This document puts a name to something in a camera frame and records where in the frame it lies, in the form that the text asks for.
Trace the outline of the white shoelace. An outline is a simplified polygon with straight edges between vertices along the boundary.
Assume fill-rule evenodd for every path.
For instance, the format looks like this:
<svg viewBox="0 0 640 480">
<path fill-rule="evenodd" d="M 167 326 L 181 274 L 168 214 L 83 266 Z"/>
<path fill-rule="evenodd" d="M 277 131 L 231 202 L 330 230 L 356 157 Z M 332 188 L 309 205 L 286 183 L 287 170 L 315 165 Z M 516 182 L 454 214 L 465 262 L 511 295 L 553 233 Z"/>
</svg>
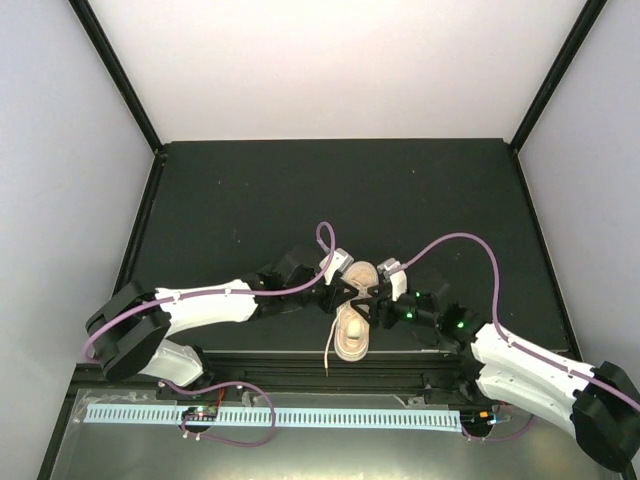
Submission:
<svg viewBox="0 0 640 480">
<path fill-rule="evenodd" d="M 351 307 L 340 307 L 332 322 L 323 354 L 325 374 L 329 375 L 329 353 L 334 353 L 346 362 L 362 360 L 369 348 L 369 324 Z"/>
</svg>

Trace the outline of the beige knit sneaker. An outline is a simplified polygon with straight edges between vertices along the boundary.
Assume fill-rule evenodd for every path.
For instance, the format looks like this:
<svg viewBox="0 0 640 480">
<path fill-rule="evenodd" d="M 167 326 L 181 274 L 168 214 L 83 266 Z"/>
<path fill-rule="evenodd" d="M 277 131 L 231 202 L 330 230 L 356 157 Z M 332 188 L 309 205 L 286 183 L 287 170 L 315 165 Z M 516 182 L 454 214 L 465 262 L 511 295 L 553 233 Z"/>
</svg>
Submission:
<svg viewBox="0 0 640 480">
<path fill-rule="evenodd" d="M 353 263 L 343 274 L 343 279 L 358 291 L 356 300 L 369 298 L 368 288 L 378 284 L 376 267 L 369 262 Z M 363 359 L 369 346 L 369 324 L 349 303 L 336 310 L 333 348 L 336 355 L 347 362 Z"/>
</svg>

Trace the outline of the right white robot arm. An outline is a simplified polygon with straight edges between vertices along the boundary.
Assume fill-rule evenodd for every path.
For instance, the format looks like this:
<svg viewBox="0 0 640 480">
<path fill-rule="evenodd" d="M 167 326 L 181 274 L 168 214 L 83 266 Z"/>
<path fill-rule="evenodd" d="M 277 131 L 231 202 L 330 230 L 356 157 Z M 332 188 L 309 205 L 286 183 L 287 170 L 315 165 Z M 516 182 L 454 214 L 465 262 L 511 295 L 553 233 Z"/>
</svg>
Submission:
<svg viewBox="0 0 640 480">
<path fill-rule="evenodd" d="M 560 356 L 457 303 L 438 308 L 431 294 L 369 293 L 349 306 L 370 326 L 430 327 L 464 358 L 468 369 L 454 379 L 461 400 L 511 404 L 568 433 L 600 466 L 626 474 L 639 451 L 639 390 L 621 367 Z"/>
</svg>

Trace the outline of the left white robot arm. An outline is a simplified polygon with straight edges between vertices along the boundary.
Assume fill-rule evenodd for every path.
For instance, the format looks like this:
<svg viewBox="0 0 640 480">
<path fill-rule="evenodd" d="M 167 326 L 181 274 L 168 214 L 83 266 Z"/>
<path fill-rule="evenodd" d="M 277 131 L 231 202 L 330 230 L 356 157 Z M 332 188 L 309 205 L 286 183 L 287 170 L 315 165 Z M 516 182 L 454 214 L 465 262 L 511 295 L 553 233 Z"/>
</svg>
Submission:
<svg viewBox="0 0 640 480">
<path fill-rule="evenodd" d="M 315 305 L 335 316 L 325 349 L 356 362 L 368 351 L 369 326 L 350 302 L 365 298 L 377 282 L 372 264 L 356 262 L 342 249 L 319 256 L 305 247 L 216 286 L 151 290 L 132 281 L 87 321 L 89 348 L 110 381 L 143 374 L 202 399 L 213 391 L 215 376 L 200 348 L 179 345 L 172 336 Z"/>
</svg>

